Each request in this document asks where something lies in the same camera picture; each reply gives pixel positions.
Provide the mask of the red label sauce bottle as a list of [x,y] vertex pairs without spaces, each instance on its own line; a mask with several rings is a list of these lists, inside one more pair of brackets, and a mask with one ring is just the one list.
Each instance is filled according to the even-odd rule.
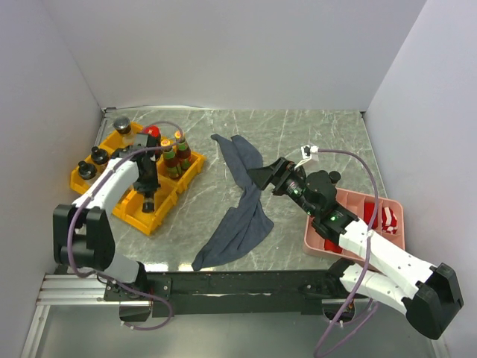
[[161,140],[161,146],[165,147],[165,149],[162,150],[162,158],[168,176],[171,179],[179,179],[182,176],[182,168],[171,144],[172,142],[169,139]]

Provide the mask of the green label sauce bottle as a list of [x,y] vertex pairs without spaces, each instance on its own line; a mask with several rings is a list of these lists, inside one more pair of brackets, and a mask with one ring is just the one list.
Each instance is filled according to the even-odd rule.
[[180,161],[182,171],[185,172],[192,164],[192,152],[185,135],[181,131],[176,131],[174,138],[177,143],[176,156]]

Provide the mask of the red lid sauce jar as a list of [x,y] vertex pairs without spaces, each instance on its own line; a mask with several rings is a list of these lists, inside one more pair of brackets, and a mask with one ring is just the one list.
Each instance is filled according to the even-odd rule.
[[156,140],[155,146],[160,146],[161,144],[161,132],[160,129],[156,125],[149,125],[142,129],[144,134],[148,134],[152,136]]

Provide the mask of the black cap salt grinder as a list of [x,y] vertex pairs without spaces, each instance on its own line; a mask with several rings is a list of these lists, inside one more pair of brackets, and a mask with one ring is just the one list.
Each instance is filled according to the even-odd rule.
[[109,161],[109,154],[108,152],[103,149],[103,148],[100,148],[98,146],[93,146],[91,148],[91,155],[90,155],[93,163],[98,167],[98,168],[101,168],[101,169],[105,169],[107,167],[107,163]]

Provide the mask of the black lid spice jar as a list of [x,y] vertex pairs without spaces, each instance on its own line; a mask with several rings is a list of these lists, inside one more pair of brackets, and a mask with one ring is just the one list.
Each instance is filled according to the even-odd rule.
[[131,127],[131,121],[128,117],[126,116],[118,117],[117,119],[114,120],[113,127],[116,130],[116,132],[118,132],[119,135],[121,136],[122,145],[124,147],[134,144],[136,134],[134,133]]

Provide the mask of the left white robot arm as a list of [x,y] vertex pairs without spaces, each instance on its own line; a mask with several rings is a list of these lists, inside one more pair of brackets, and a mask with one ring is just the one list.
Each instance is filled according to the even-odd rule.
[[74,270],[92,269],[122,283],[129,298],[139,300],[150,289],[144,265],[116,252],[109,218],[127,189],[143,199],[142,209],[152,213],[159,189],[157,139],[140,133],[135,142],[116,150],[94,184],[70,205],[53,212],[53,252],[57,263]]

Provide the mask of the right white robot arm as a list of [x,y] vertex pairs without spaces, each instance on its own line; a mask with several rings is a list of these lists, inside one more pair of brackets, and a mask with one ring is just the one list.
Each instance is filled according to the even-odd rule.
[[402,313],[425,337],[437,340],[464,305],[455,270],[446,263],[435,266],[421,260],[339,204],[338,172],[306,174],[283,157],[269,166],[249,169],[260,190],[273,185],[275,195],[287,195],[312,219],[312,227],[324,239],[368,259],[374,271],[343,260],[326,279],[328,292],[343,297],[356,291]]

